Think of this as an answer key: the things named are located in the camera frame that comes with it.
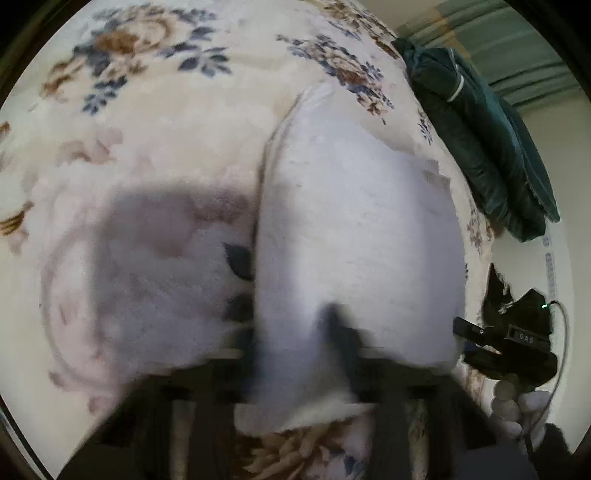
white glove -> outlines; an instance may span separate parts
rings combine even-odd
[[[493,425],[510,439],[529,433],[534,450],[538,448],[544,440],[546,419],[550,411],[546,408],[550,392],[537,390],[519,395],[518,383],[510,379],[498,382],[494,395],[491,402]],[[519,444],[525,453],[524,441],[521,440]]]

